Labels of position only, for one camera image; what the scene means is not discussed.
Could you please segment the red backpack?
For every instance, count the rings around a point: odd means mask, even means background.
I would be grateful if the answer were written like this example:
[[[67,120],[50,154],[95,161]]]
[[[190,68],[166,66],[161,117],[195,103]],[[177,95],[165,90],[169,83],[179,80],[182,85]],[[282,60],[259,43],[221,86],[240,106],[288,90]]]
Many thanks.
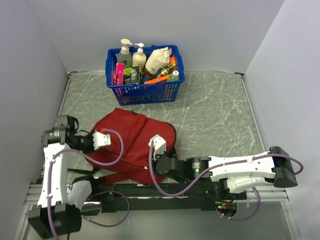
[[[169,154],[175,153],[177,132],[170,123],[133,111],[115,108],[99,120],[91,132],[102,133],[104,129],[111,129],[120,134],[124,143],[124,152],[122,158],[116,164],[103,167],[104,170],[109,170],[112,174],[99,178],[102,181],[102,186],[126,180],[152,185],[153,181],[148,163],[148,143],[155,135],[164,138],[166,150]]]

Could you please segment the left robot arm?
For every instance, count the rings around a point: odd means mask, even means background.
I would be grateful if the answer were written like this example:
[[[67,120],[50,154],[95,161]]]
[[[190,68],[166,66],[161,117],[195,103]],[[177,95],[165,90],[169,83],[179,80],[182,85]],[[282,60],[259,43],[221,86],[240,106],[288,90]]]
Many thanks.
[[[76,179],[68,190],[66,153],[76,150],[88,155],[110,146],[111,137],[96,130],[80,135],[78,127],[77,118],[58,116],[54,127],[41,137],[45,156],[42,189],[37,207],[28,212],[27,218],[44,240],[78,232],[82,225],[81,209],[85,201],[93,201],[99,195],[99,188],[91,174]]]

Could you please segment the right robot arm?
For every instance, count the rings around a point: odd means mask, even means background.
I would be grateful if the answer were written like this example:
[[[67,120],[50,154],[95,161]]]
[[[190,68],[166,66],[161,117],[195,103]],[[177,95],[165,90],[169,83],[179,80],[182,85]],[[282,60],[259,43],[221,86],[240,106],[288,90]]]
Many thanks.
[[[179,160],[170,157],[165,148],[150,143],[148,163],[155,187],[167,197],[183,195],[202,178],[208,178],[212,183],[220,182],[218,193],[223,199],[267,184],[273,184],[276,188],[293,188],[298,185],[296,176],[303,170],[302,163],[279,146],[272,146],[268,151],[256,155]],[[297,163],[300,169],[294,171],[292,163]],[[161,189],[156,175],[167,176],[187,186],[177,193],[168,193]]]

